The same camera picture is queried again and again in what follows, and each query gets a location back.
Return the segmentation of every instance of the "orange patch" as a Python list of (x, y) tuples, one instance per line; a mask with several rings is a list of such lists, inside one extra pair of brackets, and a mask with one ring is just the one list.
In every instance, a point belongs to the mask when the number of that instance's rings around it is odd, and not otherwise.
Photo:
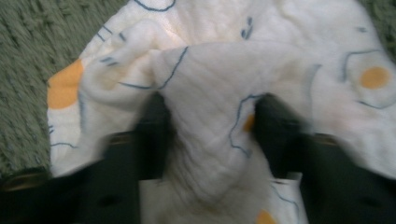
[(274, 218), (267, 211), (261, 210), (257, 216), (256, 224), (276, 224)]
[(247, 121), (244, 124), (244, 131), (245, 132), (247, 132), (247, 133), (251, 132), (251, 129), (253, 128), (253, 125), (254, 125), (254, 119), (255, 119), (254, 115), (249, 115), (247, 117)]
[(364, 88), (375, 90), (386, 86), (390, 81), (390, 74), (382, 67), (372, 67), (361, 74), (361, 85)]
[(49, 108), (63, 109), (77, 101), (78, 83), (82, 72), (81, 59), (78, 59), (49, 79), (47, 96)]

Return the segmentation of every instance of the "white cloth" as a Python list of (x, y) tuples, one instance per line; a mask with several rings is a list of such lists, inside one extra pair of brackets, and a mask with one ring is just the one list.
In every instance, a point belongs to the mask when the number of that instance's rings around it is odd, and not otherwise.
[(243, 129), (266, 92), (313, 132), (342, 139), (360, 165), (396, 177), (396, 68), (355, 1), (134, 0), (80, 61), (78, 101), (49, 106), (55, 175), (99, 159), (102, 137), (130, 129), (154, 91), (171, 110), (178, 141), (165, 181), (142, 183), (144, 223), (279, 214), (265, 159)]

